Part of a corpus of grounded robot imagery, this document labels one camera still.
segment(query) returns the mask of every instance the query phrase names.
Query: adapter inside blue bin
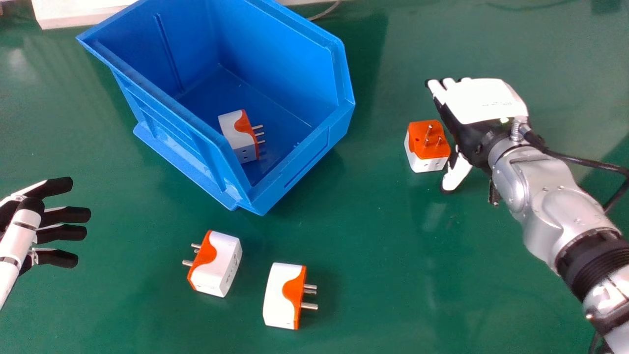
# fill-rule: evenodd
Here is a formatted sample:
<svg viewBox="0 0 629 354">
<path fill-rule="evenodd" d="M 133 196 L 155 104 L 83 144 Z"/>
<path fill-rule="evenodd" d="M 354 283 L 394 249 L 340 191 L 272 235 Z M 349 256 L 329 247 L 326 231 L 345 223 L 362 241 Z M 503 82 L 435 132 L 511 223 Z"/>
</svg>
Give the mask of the adapter inside blue bin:
<svg viewBox="0 0 629 354">
<path fill-rule="evenodd" d="M 114 72 L 135 133 L 230 209 L 266 213 L 353 112 L 342 42 L 273 0 L 142 0 L 77 38 Z M 240 109 L 266 141 L 244 165 L 218 123 Z"/>
</svg>

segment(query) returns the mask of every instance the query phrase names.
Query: green table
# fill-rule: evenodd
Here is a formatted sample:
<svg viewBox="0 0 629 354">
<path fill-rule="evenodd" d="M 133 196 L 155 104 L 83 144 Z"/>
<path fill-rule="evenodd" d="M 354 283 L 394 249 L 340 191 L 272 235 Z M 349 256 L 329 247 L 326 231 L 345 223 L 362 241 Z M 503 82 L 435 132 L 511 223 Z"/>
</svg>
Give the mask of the green table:
<svg viewBox="0 0 629 354">
<path fill-rule="evenodd" d="M 356 110 L 347 136 L 265 217 L 229 212 L 131 132 L 84 29 L 0 18 L 0 187 L 69 175 L 48 206 L 92 208 L 73 270 L 35 268 L 0 314 L 3 353 L 582 353 L 578 301 L 521 243 L 474 171 L 456 194 L 411 172 L 412 120 L 437 117 L 424 80 L 500 77 L 558 151 L 629 164 L 629 2 L 369 1 L 320 25 L 347 48 Z M 300 9 L 310 13 L 313 9 Z M 575 168 L 604 200 L 616 176 Z M 611 214 L 629 232 L 625 198 Z M 225 299 L 195 293 L 181 260 L 206 230 L 238 236 Z M 274 261 L 308 266 L 320 310 L 268 328 Z"/>
</svg>

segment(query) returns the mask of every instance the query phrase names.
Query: robotic hand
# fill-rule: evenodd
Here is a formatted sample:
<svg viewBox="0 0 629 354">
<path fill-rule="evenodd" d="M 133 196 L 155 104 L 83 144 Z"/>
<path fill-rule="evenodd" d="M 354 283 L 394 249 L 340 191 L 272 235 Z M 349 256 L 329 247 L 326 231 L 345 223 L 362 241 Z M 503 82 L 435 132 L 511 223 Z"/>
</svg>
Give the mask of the robotic hand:
<svg viewBox="0 0 629 354">
<path fill-rule="evenodd" d="M 37 264 L 73 268 L 76 254 L 59 249 L 32 248 L 54 240 L 81 241 L 83 226 L 59 224 L 87 222 L 88 208 L 60 207 L 44 210 L 42 199 L 67 193 L 72 178 L 62 177 L 35 183 L 0 201 L 0 309 L 19 276 Z"/>
<path fill-rule="evenodd" d="M 629 353 L 629 243 L 605 215 L 629 183 L 602 207 L 577 186 L 564 161 L 626 177 L 629 171 L 548 149 L 524 101 L 500 79 L 448 78 L 426 86 L 457 144 L 442 190 L 454 191 L 472 167 L 485 171 L 489 202 L 504 199 L 528 250 L 561 276 L 608 346 Z"/>
</svg>

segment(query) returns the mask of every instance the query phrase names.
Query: white robotic hand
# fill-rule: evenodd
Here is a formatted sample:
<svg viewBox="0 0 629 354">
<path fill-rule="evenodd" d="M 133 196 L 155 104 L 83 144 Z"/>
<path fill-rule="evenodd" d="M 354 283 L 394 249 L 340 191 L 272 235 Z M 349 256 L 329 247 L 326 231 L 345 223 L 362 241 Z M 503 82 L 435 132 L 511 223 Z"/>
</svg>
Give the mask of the white robotic hand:
<svg viewBox="0 0 629 354">
<path fill-rule="evenodd" d="M 472 167 L 488 168 L 487 157 L 481 151 L 482 140 L 494 139 L 491 134 L 496 131 L 492 129 L 496 120 L 507 124 L 510 118 L 528 117 L 528 110 L 513 88 L 500 79 L 465 77 L 457 82 L 448 77 L 441 82 L 427 80 L 426 87 L 457 143 L 442 181 L 442 191 L 450 193 L 463 182 Z"/>
<path fill-rule="evenodd" d="M 76 254 L 59 249 L 32 248 L 54 240 L 80 241 L 87 235 L 83 226 L 60 224 L 87 222 L 88 208 L 44 209 L 45 197 L 67 193 L 72 178 L 62 177 L 35 183 L 0 201 L 0 309 L 16 279 L 37 264 L 73 268 Z"/>
</svg>

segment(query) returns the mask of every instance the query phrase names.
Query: gray wire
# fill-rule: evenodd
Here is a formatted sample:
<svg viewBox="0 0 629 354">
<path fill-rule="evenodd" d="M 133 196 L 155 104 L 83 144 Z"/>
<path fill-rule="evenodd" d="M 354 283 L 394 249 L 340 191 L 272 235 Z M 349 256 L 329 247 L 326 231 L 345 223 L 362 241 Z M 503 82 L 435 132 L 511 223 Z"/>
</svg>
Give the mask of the gray wire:
<svg viewBox="0 0 629 354">
<path fill-rule="evenodd" d="M 334 11 L 334 9 L 336 9 L 338 7 L 338 5 L 341 5 L 341 1 L 342 0 L 336 0 L 332 5 L 330 5 L 329 8 L 325 9 L 325 11 L 318 13 L 314 16 L 310 16 L 308 18 L 308 21 L 314 21 L 314 20 L 318 20 L 320 18 L 323 18 L 325 16 L 328 16 L 328 14 L 330 14 L 332 11 Z"/>
</svg>

